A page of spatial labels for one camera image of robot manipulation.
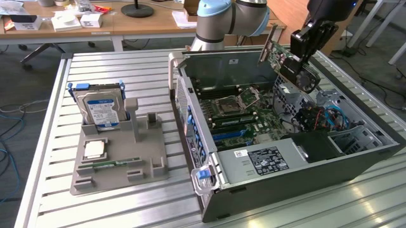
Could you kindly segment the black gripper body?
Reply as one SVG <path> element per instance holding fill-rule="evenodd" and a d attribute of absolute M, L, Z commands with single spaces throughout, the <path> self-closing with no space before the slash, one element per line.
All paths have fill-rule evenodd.
<path fill-rule="evenodd" d="M 314 21 L 344 21 L 356 4 L 356 0 L 310 0 L 307 4 L 310 18 Z"/>

